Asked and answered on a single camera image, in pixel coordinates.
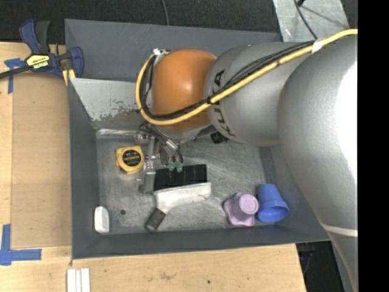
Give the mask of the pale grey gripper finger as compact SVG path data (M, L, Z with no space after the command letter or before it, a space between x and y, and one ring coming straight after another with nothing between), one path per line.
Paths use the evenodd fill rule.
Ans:
M154 162L147 162L143 168L142 183L139 186L139 193L141 195L150 195L154 192L154 181L156 177L156 170Z

